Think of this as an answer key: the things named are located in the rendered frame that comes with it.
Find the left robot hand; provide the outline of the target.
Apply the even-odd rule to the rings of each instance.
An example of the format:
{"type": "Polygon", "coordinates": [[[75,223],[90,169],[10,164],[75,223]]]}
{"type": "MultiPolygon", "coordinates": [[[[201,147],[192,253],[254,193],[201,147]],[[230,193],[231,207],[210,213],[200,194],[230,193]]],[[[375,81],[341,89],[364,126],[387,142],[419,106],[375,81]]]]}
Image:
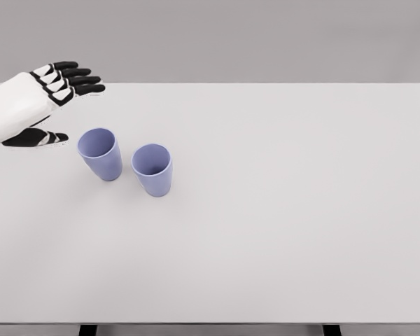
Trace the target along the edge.
{"type": "Polygon", "coordinates": [[[36,126],[73,98],[99,94],[106,86],[74,61],[53,62],[20,72],[0,84],[0,144],[32,148],[63,143],[65,133],[36,126]]]}

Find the lavender blue plastic cup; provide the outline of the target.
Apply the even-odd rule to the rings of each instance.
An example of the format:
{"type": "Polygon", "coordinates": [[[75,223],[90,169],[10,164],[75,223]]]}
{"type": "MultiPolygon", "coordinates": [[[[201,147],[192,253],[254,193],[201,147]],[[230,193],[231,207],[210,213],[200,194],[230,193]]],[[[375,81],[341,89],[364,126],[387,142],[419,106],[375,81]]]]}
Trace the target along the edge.
{"type": "Polygon", "coordinates": [[[78,154],[102,180],[116,180],[123,171],[123,161],[116,136],[106,128],[86,131],[78,140],[78,154]]]}
{"type": "Polygon", "coordinates": [[[170,152],[157,143],[146,144],[132,154],[131,166],[143,189],[151,196],[165,196],[172,185],[170,152]]]}

